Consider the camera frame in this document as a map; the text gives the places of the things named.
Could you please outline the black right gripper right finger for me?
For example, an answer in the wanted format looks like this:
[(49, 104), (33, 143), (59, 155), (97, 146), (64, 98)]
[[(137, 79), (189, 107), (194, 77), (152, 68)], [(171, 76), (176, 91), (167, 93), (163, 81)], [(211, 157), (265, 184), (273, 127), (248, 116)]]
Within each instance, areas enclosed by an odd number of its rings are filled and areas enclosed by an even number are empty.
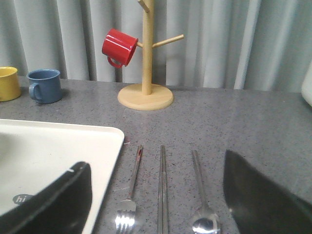
[(230, 150), (225, 153), (223, 190), (241, 234), (312, 232), (312, 205), (268, 179)]

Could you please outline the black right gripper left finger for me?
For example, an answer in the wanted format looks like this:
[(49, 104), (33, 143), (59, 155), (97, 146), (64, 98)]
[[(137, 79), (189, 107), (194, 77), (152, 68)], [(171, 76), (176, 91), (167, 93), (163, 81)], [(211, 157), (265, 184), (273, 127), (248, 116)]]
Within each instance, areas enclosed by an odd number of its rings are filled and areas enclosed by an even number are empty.
[(80, 234), (92, 204), (91, 168), (77, 162), (24, 204), (0, 217), (2, 234)]

